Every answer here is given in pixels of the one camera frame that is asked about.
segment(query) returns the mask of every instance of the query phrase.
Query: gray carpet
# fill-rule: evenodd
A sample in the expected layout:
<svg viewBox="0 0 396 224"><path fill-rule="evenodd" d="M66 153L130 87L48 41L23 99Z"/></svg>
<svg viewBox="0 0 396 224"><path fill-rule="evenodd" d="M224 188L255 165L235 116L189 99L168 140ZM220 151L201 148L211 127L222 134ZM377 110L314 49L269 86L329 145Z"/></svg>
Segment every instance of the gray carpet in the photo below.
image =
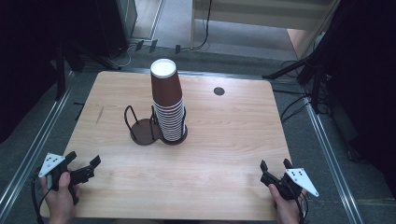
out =
<svg viewBox="0 0 396 224"><path fill-rule="evenodd" d="M169 58L176 62L179 71L221 73L217 76L239 74L238 76L229 77L261 79L261 75L277 71L283 63L277 60L207 52L182 51L179 54L175 54L173 49L156 49L154 52L149 53L149 48L147 47L139 51L130 49L130 52L132 61L128 66L122 68L122 71L149 68L155 60ZM125 57L121 57L118 60L118 63L127 62L128 59ZM65 103L64 110L55 123L35 163L35 167L42 163L49 151L63 154L68 139L77 123L76 117L81 109L81 105L75 105L74 103L84 103L86 101L97 73L102 70L105 69L101 65L86 61L84 71L76 73L75 82ZM283 76L279 81L273 82L273 89L299 91L300 87L296 84L294 77ZM49 113L53 105L55 91L56 87L54 86L43 95L39 103L25 117L15 132L5 143L0 145L0 152L3 153L0 164L0 168L3 171L0 173L2 188L15 174L41 123ZM275 97L279 114L281 114L299 96L275 92ZM303 101L299 102L289 112L291 113L303 104ZM346 146L340 138L332 119L328 116L321 116L321 118L328 137L332 142L334 153L357 200L363 220L366 223L395 223L396 203L391 199L391 194L384 183L382 175L370 164L356 164L349 161L346 155ZM306 110L288 119L283 124L283 128L294 166L305 168L320 193L318 198L311 197L308 200L309 214L307 220L310 223L349 223L347 213ZM26 182L21 189L16 202L8 214L6 223L35 223L29 184L29 182ZM100 224L111 223L111 221L113 219L77 218L74 223Z"/></svg>

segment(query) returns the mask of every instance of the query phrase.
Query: stack of paper cups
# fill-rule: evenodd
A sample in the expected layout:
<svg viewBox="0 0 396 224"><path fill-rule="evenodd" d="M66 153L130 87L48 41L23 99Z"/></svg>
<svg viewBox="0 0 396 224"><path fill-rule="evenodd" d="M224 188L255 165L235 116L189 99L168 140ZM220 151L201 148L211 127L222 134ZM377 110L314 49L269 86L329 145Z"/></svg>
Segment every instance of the stack of paper cups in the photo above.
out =
<svg viewBox="0 0 396 224"><path fill-rule="evenodd" d="M181 139L186 131L184 100L174 62L160 59L151 65L151 89L154 110L163 137L167 141Z"/></svg>

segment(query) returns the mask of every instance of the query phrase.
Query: table top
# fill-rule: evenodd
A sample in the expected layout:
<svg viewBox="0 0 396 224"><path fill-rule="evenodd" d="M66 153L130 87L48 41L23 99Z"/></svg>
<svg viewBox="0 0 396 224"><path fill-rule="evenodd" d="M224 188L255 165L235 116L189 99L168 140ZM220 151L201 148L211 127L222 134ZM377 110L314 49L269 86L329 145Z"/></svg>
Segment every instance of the table top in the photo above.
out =
<svg viewBox="0 0 396 224"><path fill-rule="evenodd" d="M188 136L139 146L123 112L148 119L150 75L102 72L93 84L65 155L72 170L97 155L95 177L82 184L77 217L274 220L260 163L281 177L290 158L271 84L264 80L180 76ZM216 87L225 93L218 96ZM48 215L43 204L42 214Z"/></svg>

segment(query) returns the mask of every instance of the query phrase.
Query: person's left hand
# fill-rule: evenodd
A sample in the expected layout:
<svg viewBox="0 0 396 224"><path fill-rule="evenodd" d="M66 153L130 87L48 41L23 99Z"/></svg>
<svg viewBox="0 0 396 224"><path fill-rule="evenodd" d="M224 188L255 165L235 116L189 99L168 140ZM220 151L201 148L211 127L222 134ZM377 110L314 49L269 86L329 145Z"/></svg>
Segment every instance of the person's left hand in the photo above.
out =
<svg viewBox="0 0 396 224"><path fill-rule="evenodd" d="M45 195L47 189L46 177L41 178L41 188ZM66 224L70 223L75 217L76 210L73 205L73 198L68 189L70 183L70 174L64 172L59 179L59 190L51 190L46 196L46 202L49 207L49 224ZM74 186L76 197L79 197L80 190Z"/></svg>

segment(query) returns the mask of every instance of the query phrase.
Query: hand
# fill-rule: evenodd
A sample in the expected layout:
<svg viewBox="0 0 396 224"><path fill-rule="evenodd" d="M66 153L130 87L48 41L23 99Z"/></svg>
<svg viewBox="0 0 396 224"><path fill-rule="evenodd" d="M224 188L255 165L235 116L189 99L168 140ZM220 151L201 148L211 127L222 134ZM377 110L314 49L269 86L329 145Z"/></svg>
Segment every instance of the hand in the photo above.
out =
<svg viewBox="0 0 396 224"><path fill-rule="evenodd" d="M51 190L46 196L49 206L49 224L67 224L74 218L76 210L73 205L73 198L68 189L70 174L64 172L59 179L59 190ZM43 194L48 191L46 177L41 178L41 188ZM76 196L79 197L79 188L74 186Z"/></svg>
<svg viewBox="0 0 396 224"><path fill-rule="evenodd" d="M297 203L294 200L286 201L280 196L276 186L270 184L268 186L276 207L276 220L279 224L298 224L299 210Z"/></svg>

